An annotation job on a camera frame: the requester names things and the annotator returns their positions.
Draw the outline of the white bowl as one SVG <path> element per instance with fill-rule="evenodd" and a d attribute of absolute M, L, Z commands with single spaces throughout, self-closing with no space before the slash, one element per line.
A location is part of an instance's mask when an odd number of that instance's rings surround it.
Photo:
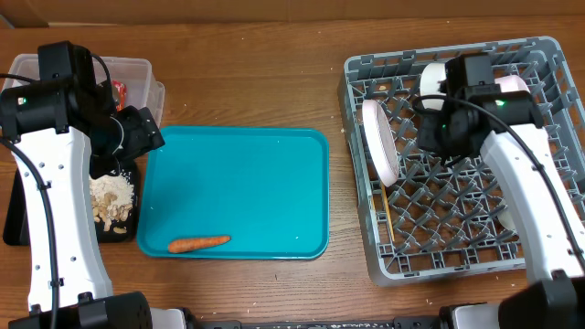
<path fill-rule="evenodd" d="M 442 95 L 446 93 L 441 91 L 441 83 L 446 80 L 446 71 L 444 63 L 430 63 L 420 74 L 420 96 Z M 423 100 L 422 106 L 425 109 L 440 111 L 443 100 L 428 99 Z"/>

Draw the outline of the pink bowl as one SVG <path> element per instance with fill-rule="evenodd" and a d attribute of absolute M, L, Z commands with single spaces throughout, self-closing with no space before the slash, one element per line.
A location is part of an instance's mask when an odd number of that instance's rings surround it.
<path fill-rule="evenodd" d="M 530 92 L 525 81 L 517 75 L 503 76 L 495 79 L 495 83 L 500 86 L 503 93 L 526 91 Z"/>

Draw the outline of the pink plate with food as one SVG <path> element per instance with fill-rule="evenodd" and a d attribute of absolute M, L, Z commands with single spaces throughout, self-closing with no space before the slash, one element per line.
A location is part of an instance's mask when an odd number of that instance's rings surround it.
<path fill-rule="evenodd" d="M 362 122 L 378 177 L 384 186 L 392 186 L 399 179 L 399 158 L 388 117 L 379 102 L 363 101 Z"/>

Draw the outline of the white paper cup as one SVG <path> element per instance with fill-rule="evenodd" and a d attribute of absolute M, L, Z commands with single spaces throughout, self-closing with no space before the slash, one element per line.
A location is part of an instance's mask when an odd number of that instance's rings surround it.
<path fill-rule="evenodd" d="M 514 220 L 508 210 L 507 205 L 500 206 L 500 211 L 497 214 L 497 220 L 499 221 L 500 225 L 507 229 L 514 231 L 516 226 L 514 224 Z"/>

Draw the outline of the orange carrot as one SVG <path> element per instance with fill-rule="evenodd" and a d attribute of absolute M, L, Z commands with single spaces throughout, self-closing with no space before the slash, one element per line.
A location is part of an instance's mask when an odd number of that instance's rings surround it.
<path fill-rule="evenodd" d="M 186 253 L 200 249 L 209 249 L 231 241 L 230 236 L 216 236 L 204 238 L 176 239 L 168 245 L 170 253 Z"/>

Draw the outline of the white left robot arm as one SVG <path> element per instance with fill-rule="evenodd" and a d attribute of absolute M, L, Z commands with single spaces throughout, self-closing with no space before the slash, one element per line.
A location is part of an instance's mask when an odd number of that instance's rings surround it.
<path fill-rule="evenodd" d="M 37 50 L 39 77 L 1 93 L 1 140 L 24 188 L 32 260 L 28 307 L 45 313 L 81 293 L 112 295 L 93 222 L 90 181 L 164 144 L 147 108 L 119 111 L 98 57 L 68 41 Z"/>

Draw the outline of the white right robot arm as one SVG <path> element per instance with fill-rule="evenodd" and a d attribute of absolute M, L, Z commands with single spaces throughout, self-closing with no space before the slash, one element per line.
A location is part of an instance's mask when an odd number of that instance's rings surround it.
<path fill-rule="evenodd" d="M 431 63 L 411 103 L 417 143 L 451 166 L 482 158 L 520 238 L 528 278 L 584 274 L 584 227 L 554 164 L 543 116 L 525 81 L 497 78 L 488 54 Z"/>

